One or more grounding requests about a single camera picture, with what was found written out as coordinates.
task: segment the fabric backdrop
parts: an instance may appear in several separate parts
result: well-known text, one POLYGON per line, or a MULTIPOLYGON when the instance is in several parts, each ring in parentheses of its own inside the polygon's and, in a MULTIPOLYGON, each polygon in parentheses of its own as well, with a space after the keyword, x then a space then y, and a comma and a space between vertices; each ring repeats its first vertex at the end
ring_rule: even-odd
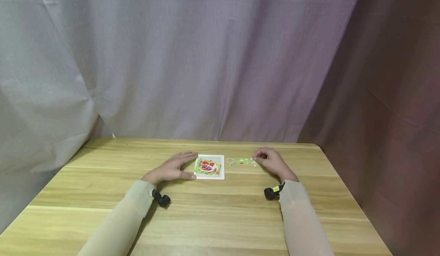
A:
POLYGON ((440 255, 440 0, 359 0, 299 141, 394 256, 440 255))
POLYGON ((0 230, 98 115, 116 137, 296 141, 356 1, 0 0, 0 196, 14 201, 0 230))
POLYGON ((440 255, 439 17, 439 0, 0 0, 0 232, 88 135, 301 132, 395 255, 440 255))

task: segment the hand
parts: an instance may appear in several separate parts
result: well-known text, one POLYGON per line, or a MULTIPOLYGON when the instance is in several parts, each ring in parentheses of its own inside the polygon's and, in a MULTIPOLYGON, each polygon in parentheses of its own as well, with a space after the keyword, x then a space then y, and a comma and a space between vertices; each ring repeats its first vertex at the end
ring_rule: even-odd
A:
POLYGON ((195 180, 196 176, 192 173, 180 170, 182 164, 195 160, 199 153, 197 152, 181 152, 171 156, 161 166, 156 167, 142 177, 142 181, 147 181, 155 186, 161 181, 176 180, 183 178, 185 180, 195 180))
POLYGON ((263 147, 258 149, 252 159, 277 175, 282 183, 286 180, 299 181, 280 153, 272 148, 263 147))

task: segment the sticker sheet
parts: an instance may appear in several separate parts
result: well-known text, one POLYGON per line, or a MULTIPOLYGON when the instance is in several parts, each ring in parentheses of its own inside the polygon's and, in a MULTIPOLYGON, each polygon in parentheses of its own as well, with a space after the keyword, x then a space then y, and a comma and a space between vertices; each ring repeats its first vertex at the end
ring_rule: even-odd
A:
POLYGON ((225 156, 199 154, 195 161, 194 174, 197 180, 224 180, 225 156))
POLYGON ((256 163, 252 158, 228 158, 228 164, 230 166, 233 166, 235 164, 245 164, 245 165, 253 165, 255 167, 258 166, 258 163, 256 163))

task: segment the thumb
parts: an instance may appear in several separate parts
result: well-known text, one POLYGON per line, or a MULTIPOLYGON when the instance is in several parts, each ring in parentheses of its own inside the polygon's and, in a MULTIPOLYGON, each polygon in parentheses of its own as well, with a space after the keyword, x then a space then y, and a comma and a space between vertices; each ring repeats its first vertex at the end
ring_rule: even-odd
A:
POLYGON ((185 180, 195 180, 197 177, 192 173, 180 171, 179 178, 183 178, 185 180))
POLYGON ((262 157, 253 157, 252 160, 256 161, 256 163, 263 165, 263 161, 265 161, 266 159, 262 158, 262 157))

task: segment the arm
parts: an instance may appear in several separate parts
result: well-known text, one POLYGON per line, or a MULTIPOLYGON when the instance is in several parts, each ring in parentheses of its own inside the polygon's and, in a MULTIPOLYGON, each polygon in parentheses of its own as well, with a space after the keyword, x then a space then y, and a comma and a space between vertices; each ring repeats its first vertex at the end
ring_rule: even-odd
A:
POLYGON ((332 256, 327 236, 307 191, 280 153, 271 148, 260 148, 255 152, 254 160, 285 183, 280 192, 280 205, 289 255, 332 256))
POLYGON ((330 244, 304 186, 286 180, 280 192, 284 239, 290 255, 332 256, 330 244))
POLYGON ((150 209, 156 189, 151 183, 137 180, 125 198, 110 212, 81 249, 78 256, 127 255, 150 209))
POLYGON ((126 256, 139 231, 142 219, 153 201, 151 192, 161 181, 183 178, 194 180, 195 175, 180 171, 182 164, 197 158, 197 153, 185 152, 172 156, 131 186, 79 252, 78 256, 126 256))

